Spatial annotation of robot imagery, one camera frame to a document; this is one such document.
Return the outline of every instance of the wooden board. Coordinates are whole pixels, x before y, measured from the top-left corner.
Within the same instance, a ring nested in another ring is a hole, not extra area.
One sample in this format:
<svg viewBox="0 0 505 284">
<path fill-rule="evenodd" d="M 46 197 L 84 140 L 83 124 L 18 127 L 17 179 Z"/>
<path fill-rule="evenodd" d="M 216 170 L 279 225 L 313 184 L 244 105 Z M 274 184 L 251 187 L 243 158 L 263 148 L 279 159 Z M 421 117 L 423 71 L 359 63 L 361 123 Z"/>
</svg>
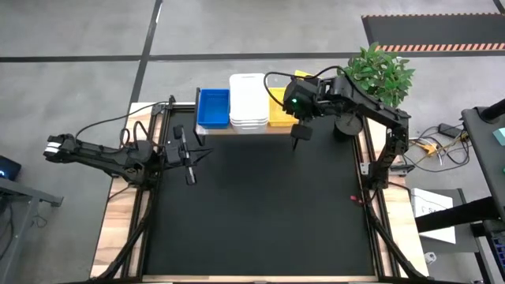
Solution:
<svg viewBox="0 0 505 284">
<path fill-rule="evenodd" d="M 133 103 L 130 109 L 130 113 L 139 110 L 140 108 L 145 107 L 149 104 L 150 103 Z M 149 126 L 150 120 L 151 107 L 148 107 L 136 114 L 130 115 L 126 122 L 126 128 L 131 133 L 133 133 L 133 124 L 135 121 L 141 121 L 142 124 L 144 124 L 144 126 L 147 128 Z M 160 128 L 161 119 L 158 119 L 155 124 L 155 135 L 153 137 L 154 141 L 158 141 L 159 139 Z M 143 140 L 145 138 L 146 137 L 144 135 L 144 132 L 139 131 L 137 134 L 137 139 Z M 124 189 L 126 186 L 128 185 L 122 178 L 113 179 L 109 196 Z M 114 258 L 118 255 L 123 245 L 125 245 L 128 238 L 129 224 L 132 218 L 133 203 L 135 201 L 136 192 L 137 189 L 126 189 L 123 193 L 115 196 L 107 203 L 90 277 L 96 277 L 102 274 L 107 269 L 109 264 L 114 260 Z M 144 214 L 148 197 L 149 192 L 143 192 L 139 220 Z M 134 272 L 137 269 L 141 240 L 142 236 L 139 237 L 139 240 L 133 249 L 132 260 L 130 262 L 131 275 L 134 275 Z"/>
<path fill-rule="evenodd" d="M 196 125 L 196 133 L 198 135 L 238 135 L 231 125 L 225 129 L 205 129 L 200 125 Z M 290 127 L 272 127 L 267 125 L 267 130 L 262 134 L 290 134 Z"/>
<path fill-rule="evenodd" d="M 147 106 L 149 103 L 133 103 L 131 112 Z M 133 131 L 133 123 L 135 121 L 142 121 L 144 125 L 149 124 L 151 117 L 151 108 L 142 110 L 128 118 L 127 128 Z M 386 129 L 384 126 L 370 121 L 370 130 L 372 134 L 372 142 L 376 151 L 376 156 L 382 150 Z M 158 140 L 160 121 L 157 122 L 155 141 Z M 287 131 L 287 128 L 276 129 L 276 132 Z M 231 134 L 229 130 L 223 133 L 212 134 Z M 361 149 L 363 151 L 364 159 L 368 159 L 367 148 L 363 133 L 360 134 Z M 390 177 L 390 181 L 405 184 L 405 179 L 400 177 Z M 122 179 L 114 179 L 110 194 L 114 194 L 126 187 Z M 127 189 L 124 193 L 116 196 L 108 205 L 105 211 L 99 242 L 97 245 L 95 259 L 93 261 L 91 277 L 100 275 L 116 257 L 122 246 L 126 242 L 128 236 L 129 222 L 133 212 L 133 201 L 135 196 L 135 189 Z M 384 190 L 384 198 L 387 205 L 387 213 L 391 224 L 393 238 L 396 244 L 406 255 L 409 261 L 419 270 L 423 275 L 428 275 L 428 268 L 426 267 L 424 253 L 421 247 L 421 240 L 417 232 L 416 223 L 414 221 L 412 207 L 408 192 L 399 187 L 390 186 L 389 189 Z M 148 199 L 148 192 L 144 193 L 143 201 Z M 131 275 L 134 274 L 138 263 L 138 252 L 140 242 L 136 243 L 136 248 L 133 250 L 133 258 L 131 263 Z M 389 255 L 387 253 L 386 245 L 380 239 L 380 251 L 383 259 L 384 269 L 386 275 L 391 275 L 391 267 L 389 264 Z M 145 282 L 374 282 L 377 280 L 375 276 L 191 276 L 191 275 L 145 275 L 143 281 Z"/>
</svg>

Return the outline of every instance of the black floor mat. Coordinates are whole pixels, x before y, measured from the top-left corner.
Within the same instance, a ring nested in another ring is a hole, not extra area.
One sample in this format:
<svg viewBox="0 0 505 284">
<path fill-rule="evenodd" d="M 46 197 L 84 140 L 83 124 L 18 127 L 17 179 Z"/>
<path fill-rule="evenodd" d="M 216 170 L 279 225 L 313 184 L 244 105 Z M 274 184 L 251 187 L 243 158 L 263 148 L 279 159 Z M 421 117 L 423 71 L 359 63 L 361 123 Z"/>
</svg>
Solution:
<svg viewBox="0 0 505 284">
<path fill-rule="evenodd" d="M 363 16 L 370 43 L 386 51 L 505 49 L 505 16 L 499 13 Z"/>
</svg>

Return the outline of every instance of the green plant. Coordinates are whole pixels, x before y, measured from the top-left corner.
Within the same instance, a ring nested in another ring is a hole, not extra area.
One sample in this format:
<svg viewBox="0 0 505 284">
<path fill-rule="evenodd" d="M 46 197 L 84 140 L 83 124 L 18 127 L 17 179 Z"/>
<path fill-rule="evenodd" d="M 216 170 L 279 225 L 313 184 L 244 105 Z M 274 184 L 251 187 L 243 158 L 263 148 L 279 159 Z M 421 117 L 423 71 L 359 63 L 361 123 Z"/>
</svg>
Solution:
<svg viewBox="0 0 505 284">
<path fill-rule="evenodd" d="M 360 48 L 360 54 L 350 58 L 344 70 L 369 95 L 397 107 L 412 87 L 410 79 L 415 70 L 406 69 L 408 59 L 376 50 L 378 45 L 373 43 L 367 50 Z"/>
</svg>

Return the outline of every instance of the concrete floor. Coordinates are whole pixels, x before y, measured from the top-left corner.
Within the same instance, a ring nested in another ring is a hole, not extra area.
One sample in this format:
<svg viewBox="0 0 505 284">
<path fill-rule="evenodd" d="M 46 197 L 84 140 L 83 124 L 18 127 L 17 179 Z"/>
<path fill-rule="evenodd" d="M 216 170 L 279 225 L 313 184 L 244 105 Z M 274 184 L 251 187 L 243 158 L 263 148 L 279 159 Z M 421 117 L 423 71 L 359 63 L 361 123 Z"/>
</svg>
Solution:
<svg viewBox="0 0 505 284">
<path fill-rule="evenodd" d="M 0 0 L 1 56 L 140 54 L 154 0 Z M 350 52 L 367 45 L 361 15 L 497 12 L 492 0 L 187 0 L 163 4 L 151 54 Z M 196 87 L 226 88 L 233 73 L 315 72 L 346 60 L 150 62 L 140 102 L 193 101 Z M 505 57 L 412 58 L 417 71 L 402 108 L 410 135 L 440 122 L 458 124 L 462 109 L 503 98 Z M 0 64 L 0 155 L 24 165 L 20 182 L 63 195 L 58 209 L 40 208 L 49 223 L 32 230 L 19 283 L 85 280 L 89 275 L 110 179 L 81 165 L 47 163 L 47 136 L 75 133 L 128 108 L 137 62 Z M 281 78 L 275 82 L 282 85 Z M 124 121 L 89 129 L 82 138 L 118 145 Z M 408 154 L 421 155 L 417 149 Z M 412 172 L 423 189 L 463 188 L 468 200 L 488 196 L 474 155 L 444 174 Z M 436 161 L 424 162 L 436 168 Z M 439 256 L 437 279 L 480 278 L 473 255 Z"/>
</svg>

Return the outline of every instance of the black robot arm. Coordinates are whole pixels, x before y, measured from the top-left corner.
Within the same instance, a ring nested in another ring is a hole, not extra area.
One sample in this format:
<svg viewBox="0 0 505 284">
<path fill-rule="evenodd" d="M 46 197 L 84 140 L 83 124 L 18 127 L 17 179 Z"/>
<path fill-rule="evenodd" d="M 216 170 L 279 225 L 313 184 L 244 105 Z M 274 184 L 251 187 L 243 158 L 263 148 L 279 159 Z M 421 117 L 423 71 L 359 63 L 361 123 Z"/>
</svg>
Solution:
<svg viewBox="0 0 505 284">
<path fill-rule="evenodd" d="M 294 77 L 286 87 L 283 109 L 301 121 L 324 115 L 337 118 L 370 118 L 387 127 L 386 144 L 379 158 L 371 161 L 368 168 L 367 186 L 370 189 L 387 187 L 391 164 L 398 155 L 403 155 L 409 145 L 409 118 L 403 110 L 384 105 L 365 94 L 348 76 L 331 77 L 318 81 L 306 81 Z M 361 124 L 346 132 L 357 135 Z"/>
<path fill-rule="evenodd" d="M 153 145 L 139 140 L 120 149 L 76 140 L 72 134 L 49 136 L 44 151 L 53 163 L 81 163 L 103 170 L 111 177 L 123 177 L 131 185 L 147 185 L 159 171 L 159 156 Z"/>
<path fill-rule="evenodd" d="M 185 168 L 188 185 L 196 184 L 194 167 L 212 149 L 190 149 L 182 125 L 174 127 L 174 141 L 158 146 L 147 140 L 126 143 L 115 149 L 75 139 L 72 134 L 49 136 L 44 151 L 46 160 L 53 163 L 81 163 L 103 170 L 111 177 L 122 177 L 130 185 L 150 187 L 155 184 L 159 172 L 178 167 Z"/>
</svg>

